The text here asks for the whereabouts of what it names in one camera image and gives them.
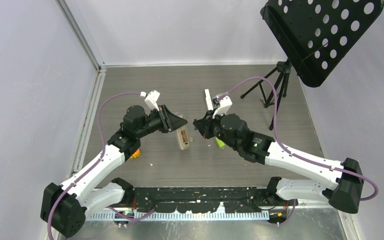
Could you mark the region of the slim white remote control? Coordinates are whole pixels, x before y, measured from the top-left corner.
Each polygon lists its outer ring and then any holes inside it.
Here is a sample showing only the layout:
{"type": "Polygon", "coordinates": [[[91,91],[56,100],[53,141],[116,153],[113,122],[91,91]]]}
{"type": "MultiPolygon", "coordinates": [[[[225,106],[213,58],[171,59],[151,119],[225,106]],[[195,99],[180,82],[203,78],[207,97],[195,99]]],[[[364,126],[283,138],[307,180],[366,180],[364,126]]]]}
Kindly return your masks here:
{"type": "Polygon", "coordinates": [[[205,105],[208,111],[212,111],[213,108],[213,102],[211,98],[211,94],[208,88],[204,89],[204,99],[205,99],[205,105]]]}

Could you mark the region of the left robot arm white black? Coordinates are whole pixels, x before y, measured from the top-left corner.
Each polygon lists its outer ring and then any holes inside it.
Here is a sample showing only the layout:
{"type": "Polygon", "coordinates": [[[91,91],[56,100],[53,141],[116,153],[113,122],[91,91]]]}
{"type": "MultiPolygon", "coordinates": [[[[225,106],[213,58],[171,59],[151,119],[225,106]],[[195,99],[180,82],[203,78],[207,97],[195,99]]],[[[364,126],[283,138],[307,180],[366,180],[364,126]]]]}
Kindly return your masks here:
{"type": "Polygon", "coordinates": [[[140,148],[141,138],[157,131],[171,133],[187,123],[166,105],[159,105],[150,113],[139,105],[129,107],[120,129],[93,160],[64,182],[51,182],[45,187],[40,218],[47,223],[49,239],[53,238],[53,231],[73,237],[88,217],[110,205],[128,207],[134,199],[129,183],[116,180],[100,190],[94,191],[95,187],[140,148]]]}

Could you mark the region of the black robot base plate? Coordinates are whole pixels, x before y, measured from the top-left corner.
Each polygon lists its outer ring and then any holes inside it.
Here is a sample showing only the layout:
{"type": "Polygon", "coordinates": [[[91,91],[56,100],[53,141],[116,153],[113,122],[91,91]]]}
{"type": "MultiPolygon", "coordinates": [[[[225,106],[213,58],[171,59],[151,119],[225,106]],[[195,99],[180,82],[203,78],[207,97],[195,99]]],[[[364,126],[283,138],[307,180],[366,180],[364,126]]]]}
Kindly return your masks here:
{"type": "Polygon", "coordinates": [[[134,187],[127,197],[111,205],[139,213],[204,214],[224,208],[224,212],[259,213],[275,207],[298,205],[297,200],[283,200],[266,192],[264,187],[134,187]]]}

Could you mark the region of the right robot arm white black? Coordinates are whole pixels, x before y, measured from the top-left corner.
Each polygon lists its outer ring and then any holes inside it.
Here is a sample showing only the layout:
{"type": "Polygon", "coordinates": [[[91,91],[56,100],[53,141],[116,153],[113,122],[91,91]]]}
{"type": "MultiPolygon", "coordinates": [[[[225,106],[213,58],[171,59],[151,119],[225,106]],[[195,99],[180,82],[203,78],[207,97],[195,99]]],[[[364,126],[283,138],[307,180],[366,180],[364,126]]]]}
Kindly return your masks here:
{"type": "Polygon", "coordinates": [[[220,139],[248,162],[283,168],[307,178],[272,177],[265,192],[271,205],[303,199],[328,203],[345,213],[358,213],[364,179],[357,160],[329,160],[282,145],[273,137],[250,130],[236,114],[213,117],[208,111],[193,125],[203,138],[220,139]]]}

